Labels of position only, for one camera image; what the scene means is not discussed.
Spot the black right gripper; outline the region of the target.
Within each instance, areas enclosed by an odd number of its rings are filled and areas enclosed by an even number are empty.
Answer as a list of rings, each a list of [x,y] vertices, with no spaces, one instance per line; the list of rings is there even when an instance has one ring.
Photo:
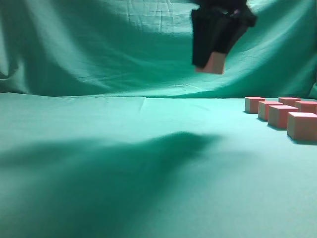
[[[192,63],[199,68],[206,66],[213,49],[215,52],[228,54],[248,27],[254,27],[258,19],[248,7],[246,0],[191,0],[190,3],[198,5],[203,10],[220,10],[231,14],[220,36],[219,15],[192,15]]]

